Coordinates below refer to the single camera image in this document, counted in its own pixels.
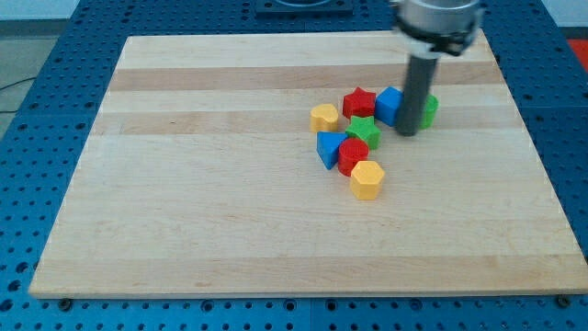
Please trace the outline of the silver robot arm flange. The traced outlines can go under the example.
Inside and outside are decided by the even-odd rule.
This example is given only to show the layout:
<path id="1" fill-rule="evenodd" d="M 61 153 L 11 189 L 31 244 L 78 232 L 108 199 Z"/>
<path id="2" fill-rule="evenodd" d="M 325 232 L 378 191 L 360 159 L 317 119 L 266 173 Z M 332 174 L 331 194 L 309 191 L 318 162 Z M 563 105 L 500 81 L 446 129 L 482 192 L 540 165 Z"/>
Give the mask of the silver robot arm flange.
<path id="1" fill-rule="evenodd" d="M 422 59 L 458 57 L 477 38 L 484 10 L 479 0 L 391 1 L 409 53 Z"/>

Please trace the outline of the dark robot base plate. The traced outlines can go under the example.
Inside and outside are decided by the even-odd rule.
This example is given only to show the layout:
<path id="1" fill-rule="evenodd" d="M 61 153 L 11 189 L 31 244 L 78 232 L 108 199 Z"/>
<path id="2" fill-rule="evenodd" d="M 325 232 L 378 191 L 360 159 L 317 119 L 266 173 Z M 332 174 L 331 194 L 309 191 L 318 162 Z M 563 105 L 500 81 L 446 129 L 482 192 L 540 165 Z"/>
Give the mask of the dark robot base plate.
<path id="1" fill-rule="evenodd" d="M 353 13 L 353 0 L 254 0 L 257 17 L 311 16 Z"/>

